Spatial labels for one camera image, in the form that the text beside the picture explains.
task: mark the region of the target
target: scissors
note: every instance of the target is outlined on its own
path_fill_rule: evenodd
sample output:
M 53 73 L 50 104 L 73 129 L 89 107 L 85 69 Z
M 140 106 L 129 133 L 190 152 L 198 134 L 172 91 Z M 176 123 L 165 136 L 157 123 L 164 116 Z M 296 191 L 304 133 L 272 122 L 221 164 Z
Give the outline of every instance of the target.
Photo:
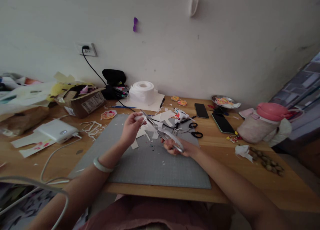
M 173 149 L 176 148 L 179 152 L 183 153 L 184 147 L 176 136 L 167 130 L 158 127 L 158 125 L 146 113 L 144 113 L 144 111 L 141 110 L 141 112 L 143 113 L 145 119 L 157 130 L 157 133 L 160 135 L 160 137 L 162 137 L 164 140 L 174 140 L 178 146 L 173 146 Z
M 189 124 L 189 129 L 184 131 L 184 132 L 181 132 L 181 133 L 186 133 L 186 132 L 190 132 L 191 129 L 194 129 L 198 126 L 197 123 L 190 123 Z M 190 132 L 192 136 L 194 136 L 195 138 L 202 138 L 203 137 L 203 134 L 200 133 L 200 132 Z

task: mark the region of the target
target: label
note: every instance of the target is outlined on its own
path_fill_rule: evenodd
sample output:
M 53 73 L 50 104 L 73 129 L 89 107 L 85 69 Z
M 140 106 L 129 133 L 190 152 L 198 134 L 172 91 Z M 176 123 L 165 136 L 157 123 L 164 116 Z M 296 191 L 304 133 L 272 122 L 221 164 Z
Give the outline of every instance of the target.
M 69 113 L 69 115 L 72 115 L 72 116 L 75 116 L 75 113 L 73 112 L 73 109 L 72 108 L 70 108 L 70 107 L 64 107 L 66 110 L 67 110 L 67 112 Z
M 87 113 L 93 112 L 104 102 L 104 97 L 101 92 L 98 92 L 93 97 L 82 103 L 82 107 L 87 111 Z

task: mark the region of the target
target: purple hair clip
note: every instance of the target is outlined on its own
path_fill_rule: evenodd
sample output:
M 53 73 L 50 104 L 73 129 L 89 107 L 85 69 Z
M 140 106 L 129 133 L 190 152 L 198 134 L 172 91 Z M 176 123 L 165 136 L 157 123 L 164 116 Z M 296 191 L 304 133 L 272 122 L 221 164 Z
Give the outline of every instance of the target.
M 135 18 L 133 18 L 133 31 L 134 32 L 137 32 L 137 27 L 136 27 L 136 24 L 138 23 L 138 19 L 135 17 Z

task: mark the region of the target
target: pink water bottle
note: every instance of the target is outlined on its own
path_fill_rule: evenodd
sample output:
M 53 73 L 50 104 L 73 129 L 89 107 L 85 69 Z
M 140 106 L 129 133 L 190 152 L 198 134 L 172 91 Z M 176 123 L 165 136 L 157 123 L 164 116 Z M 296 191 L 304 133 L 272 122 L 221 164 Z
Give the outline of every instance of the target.
M 258 143 L 274 131 L 280 125 L 282 119 L 290 116 L 292 114 L 284 106 L 263 102 L 237 128 L 237 132 L 246 142 Z

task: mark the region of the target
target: metal bowl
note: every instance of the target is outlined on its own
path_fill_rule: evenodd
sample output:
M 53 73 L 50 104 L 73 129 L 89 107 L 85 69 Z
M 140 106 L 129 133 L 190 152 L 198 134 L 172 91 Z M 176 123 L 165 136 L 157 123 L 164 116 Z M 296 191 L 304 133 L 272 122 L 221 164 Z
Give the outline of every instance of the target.
M 223 95 L 213 95 L 213 96 L 211 96 L 211 100 L 212 100 L 214 106 L 219 106 L 219 107 L 223 107 L 223 108 L 226 108 L 226 109 L 230 109 L 230 108 L 227 108 L 227 107 L 224 107 L 224 106 L 221 106 L 221 105 L 215 103 L 214 100 L 216 99 L 216 97 L 217 97 L 217 98 L 226 98 L 228 101 L 232 102 L 233 104 L 237 104 L 237 102 L 236 102 L 234 99 L 231 99 L 231 98 L 229 98 L 229 97 L 227 97 L 227 96 L 223 96 Z

